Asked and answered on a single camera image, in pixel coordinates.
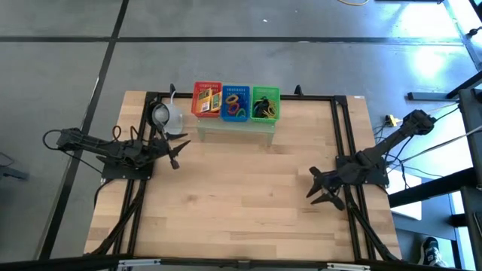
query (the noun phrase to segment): plastic basket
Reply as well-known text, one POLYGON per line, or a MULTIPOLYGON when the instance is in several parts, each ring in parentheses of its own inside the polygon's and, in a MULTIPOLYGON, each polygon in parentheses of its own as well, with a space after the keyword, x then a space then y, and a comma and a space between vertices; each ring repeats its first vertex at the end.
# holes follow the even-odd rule
POLYGON ((208 89, 212 90, 212 94, 220 93, 221 92, 221 82, 196 82, 194 83, 194 90, 193 90, 193 101, 191 103, 191 113, 196 115, 196 117, 219 117, 219 111, 217 112, 197 112, 197 101, 199 97, 199 93, 203 92, 204 90, 208 89))
POLYGON ((249 106, 251 106, 251 101, 249 100, 249 87, 247 86, 223 86, 222 99, 223 103, 221 105, 221 117, 225 121, 233 122, 243 122, 249 119, 249 106), (245 117, 236 117, 227 113, 229 109, 229 104, 226 103, 226 98, 230 95, 236 94, 239 97, 239 109, 244 109, 246 112, 245 117))
POLYGON ((251 110, 250 110, 251 119, 253 121, 264 122, 264 123, 275 123, 276 121, 278 121, 280 116, 280 111, 281 111, 280 99, 281 99, 281 96, 279 94, 278 87, 253 87, 253 95, 251 98, 251 110), (274 118, 253 117, 253 108, 255 107, 255 103, 256 101, 260 100, 263 97, 266 97, 275 102, 276 116, 274 118))

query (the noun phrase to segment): wooden tabletop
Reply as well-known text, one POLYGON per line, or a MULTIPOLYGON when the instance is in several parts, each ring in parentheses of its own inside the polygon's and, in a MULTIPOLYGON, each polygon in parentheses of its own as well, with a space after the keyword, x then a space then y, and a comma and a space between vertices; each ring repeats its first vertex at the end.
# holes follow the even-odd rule
MULTIPOLYGON (((121 140, 129 136, 130 126, 139 126, 144 99, 145 92, 126 92, 117 122, 123 130, 121 140)), ((174 103, 184 112, 189 136, 171 144, 188 139, 191 143, 178 157, 180 169, 173 170, 169 159, 156 161, 135 256, 353 260, 346 211, 330 203, 312 206, 305 198, 313 183, 308 168, 329 171, 335 167, 337 146, 329 102, 282 101, 282 116, 270 147, 266 135, 253 133, 207 132, 201 142, 191 100, 174 103)), ((348 103, 356 147, 373 146, 365 99, 349 96, 348 103)), ((341 108, 339 115, 348 154, 341 108)), ((97 248, 117 223, 125 187, 125 180, 116 180, 100 192, 86 252, 97 248)), ((373 185, 364 189, 371 226, 400 257, 387 195, 373 185)), ((121 251, 127 249, 128 235, 121 251)), ((358 235, 362 255, 367 257, 359 225, 358 235)))

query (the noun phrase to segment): gray floor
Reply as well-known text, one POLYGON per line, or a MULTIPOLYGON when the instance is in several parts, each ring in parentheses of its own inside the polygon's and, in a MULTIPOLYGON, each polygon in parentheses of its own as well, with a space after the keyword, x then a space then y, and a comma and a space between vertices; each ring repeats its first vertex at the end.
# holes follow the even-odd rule
MULTIPOLYGON (((114 0, 4 0, 0 35, 109 36, 120 6, 121 1, 114 0)), ((443 5, 371 1, 357 8, 336 0, 131 0, 120 35, 458 37, 443 5)), ((67 163, 67 157, 43 147, 41 136, 49 129, 81 124, 106 45, 0 43, 0 151, 32 176, 25 182, 0 182, 2 262, 35 256, 67 163)), ((475 72, 467 50, 459 45, 122 43, 114 50, 90 134, 111 137, 126 90, 167 91, 174 83, 179 91, 189 92, 200 80, 277 85, 284 93, 301 84, 309 94, 363 95, 372 126, 378 126, 385 114, 402 118, 415 108, 445 105, 408 102, 406 92, 447 92, 475 72)), ((401 157, 463 130, 459 113, 451 114, 434 132, 415 138, 401 157)), ((99 166, 93 156, 83 158, 99 166)), ((461 140, 410 165, 445 175, 471 161, 461 140), (448 162, 455 156, 462 158, 448 162)), ((54 257, 82 253, 98 185, 98 174, 80 165, 54 257)))

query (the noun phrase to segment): green basket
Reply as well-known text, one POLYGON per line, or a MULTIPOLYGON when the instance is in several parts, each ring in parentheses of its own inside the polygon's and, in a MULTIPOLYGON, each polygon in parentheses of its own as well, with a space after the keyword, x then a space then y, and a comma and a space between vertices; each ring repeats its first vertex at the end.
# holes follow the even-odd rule
POLYGON ((256 122, 262 123, 275 123, 279 120, 280 111, 281 111, 281 103, 279 102, 281 96, 279 94, 278 87, 253 87, 253 95, 251 98, 251 119, 256 122), (253 108, 255 106, 256 101, 259 99, 266 97, 270 100, 273 100, 276 104, 276 117, 275 118, 262 118, 262 117, 253 117, 253 108))

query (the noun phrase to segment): transparent plastic stand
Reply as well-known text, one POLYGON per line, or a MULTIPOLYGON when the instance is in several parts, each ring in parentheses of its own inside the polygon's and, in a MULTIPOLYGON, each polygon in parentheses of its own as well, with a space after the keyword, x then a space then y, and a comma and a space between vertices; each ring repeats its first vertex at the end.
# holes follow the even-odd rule
POLYGON ((221 118, 200 117, 197 119, 197 134, 200 141, 206 138, 206 131, 225 131, 225 132, 258 132, 267 135, 267 146, 273 143, 275 132, 274 123, 259 123, 249 119, 246 122, 228 122, 221 118))

